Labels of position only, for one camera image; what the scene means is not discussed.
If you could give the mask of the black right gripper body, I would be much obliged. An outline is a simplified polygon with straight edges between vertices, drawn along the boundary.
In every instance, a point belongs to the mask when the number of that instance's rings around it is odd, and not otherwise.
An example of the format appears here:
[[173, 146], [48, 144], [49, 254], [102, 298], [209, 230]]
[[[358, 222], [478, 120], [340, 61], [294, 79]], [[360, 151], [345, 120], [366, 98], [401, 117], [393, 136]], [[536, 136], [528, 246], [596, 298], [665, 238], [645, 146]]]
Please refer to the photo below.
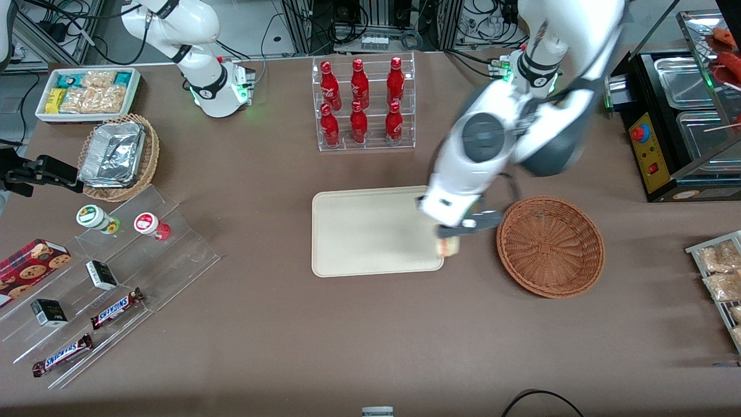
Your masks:
[[32, 197], [36, 161], [21, 158], [13, 148], [1, 149], [2, 191], [16, 193], [22, 197]]

